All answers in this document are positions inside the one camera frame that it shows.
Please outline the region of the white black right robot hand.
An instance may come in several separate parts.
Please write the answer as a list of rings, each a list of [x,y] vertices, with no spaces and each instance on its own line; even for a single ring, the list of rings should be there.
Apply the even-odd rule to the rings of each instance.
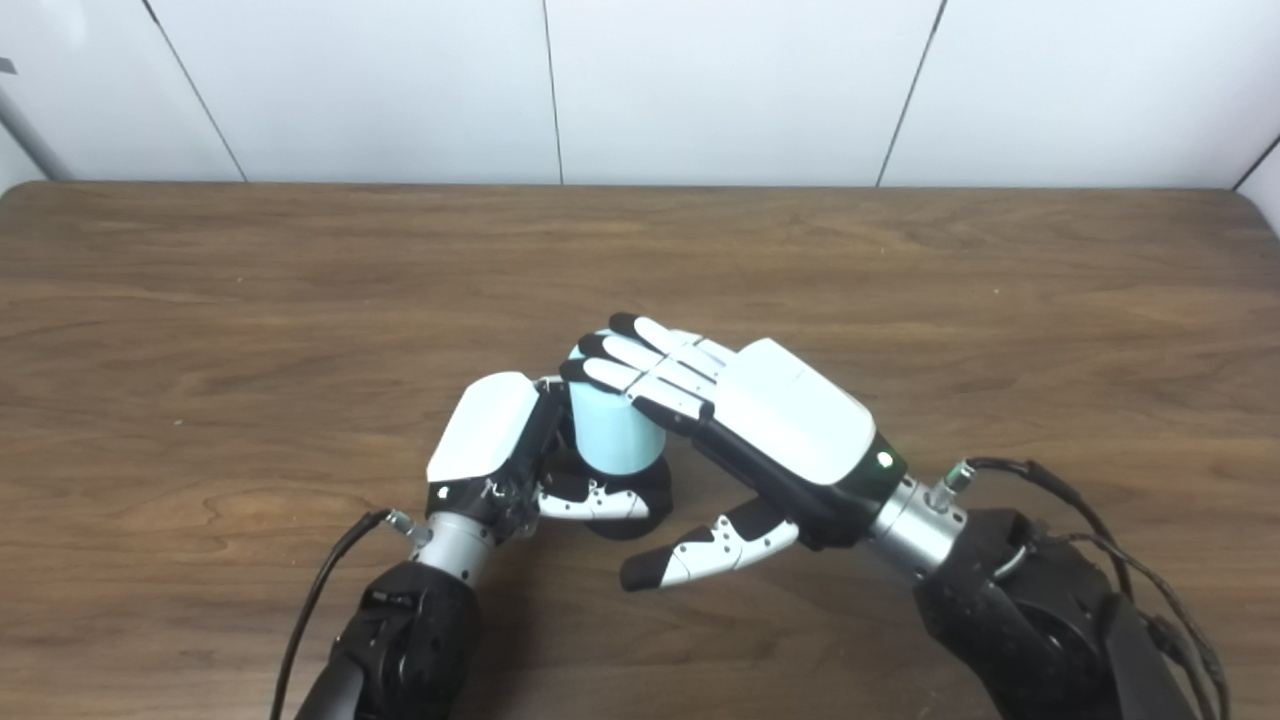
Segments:
[[[608,332],[582,336],[577,351],[561,364],[564,380],[622,398],[754,492],[675,543],[627,559],[620,582],[628,592],[746,568],[792,544],[850,548],[906,475],[870,411],[774,340],[732,350],[616,313]]]

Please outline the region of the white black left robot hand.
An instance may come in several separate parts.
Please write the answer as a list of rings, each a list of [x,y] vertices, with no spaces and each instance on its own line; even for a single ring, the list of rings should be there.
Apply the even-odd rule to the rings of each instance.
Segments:
[[[541,520],[636,539],[673,510],[664,448],[666,433],[618,395],[557,375],[485,375],[462,393],[428,462],[425,516],[470,521],[497,543]]]

